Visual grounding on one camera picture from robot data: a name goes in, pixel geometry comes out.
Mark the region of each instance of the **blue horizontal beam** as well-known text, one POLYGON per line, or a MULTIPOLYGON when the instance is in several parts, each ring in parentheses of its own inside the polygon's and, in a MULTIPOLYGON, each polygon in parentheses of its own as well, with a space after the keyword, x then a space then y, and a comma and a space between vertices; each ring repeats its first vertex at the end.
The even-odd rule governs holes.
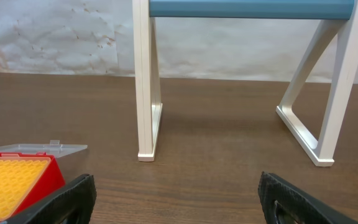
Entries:
POLYGON ((150 17, 348 20, 353 6, 354 0, 150 0, 150 17))

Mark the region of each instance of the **white backdrop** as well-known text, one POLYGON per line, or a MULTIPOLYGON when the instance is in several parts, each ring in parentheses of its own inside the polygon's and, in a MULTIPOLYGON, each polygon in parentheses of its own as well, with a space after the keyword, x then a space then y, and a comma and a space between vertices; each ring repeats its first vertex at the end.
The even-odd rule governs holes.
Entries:
MULTIPOLYGON (((157 18, 160 73, 289 81, 317 24, 157 18)), ((131 0, 0 0, 0 72, 133 75, 132 41, 131 0)), ((331 81, 335 50, 336 40, 309 81, 331 81)))

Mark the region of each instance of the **brown wooden surface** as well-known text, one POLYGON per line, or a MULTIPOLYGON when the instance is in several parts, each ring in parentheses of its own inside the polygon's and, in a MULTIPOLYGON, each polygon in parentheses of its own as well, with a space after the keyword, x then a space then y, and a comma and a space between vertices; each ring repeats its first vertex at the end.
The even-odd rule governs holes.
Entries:
MULTIPOLYGON (((358 220, 358 85, 330 168, 315 167, 275 113, 288 83, 162 79, 156 161, 137 161, 135 82, 0 74, 0 146, 87 144, 58 160, 95 176, 92 223, 265 223, 263 170, 358 220)), ((295 113, 319 134, 329 85, 306 84, 295 113)))

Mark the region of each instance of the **curved white leg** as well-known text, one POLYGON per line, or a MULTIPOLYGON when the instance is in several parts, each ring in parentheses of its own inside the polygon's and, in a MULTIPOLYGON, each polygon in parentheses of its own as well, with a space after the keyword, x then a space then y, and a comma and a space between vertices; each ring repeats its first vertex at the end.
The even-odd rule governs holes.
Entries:
POLYGON ((331 166, 347 101, 358 66, 358 1, 349 21, 322 21, 293 77, 277 113, 316 166, 331 166), (323 127, 317 141, 292 111, 311 69, 338 33, 337 53, 323 127))
POLYGON ((140 161, 154 161, 162 104, 155 21, 149 1, 133 0, 137 128, 140 161))

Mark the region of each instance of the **yellow textured pad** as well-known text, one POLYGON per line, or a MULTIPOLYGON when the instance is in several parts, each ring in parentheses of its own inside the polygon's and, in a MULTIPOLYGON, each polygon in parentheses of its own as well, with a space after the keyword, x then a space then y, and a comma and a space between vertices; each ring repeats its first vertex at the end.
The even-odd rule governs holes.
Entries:
POLYGON ((0 160, 0 220, 7 218, 27 195, 48 161, 0 160))

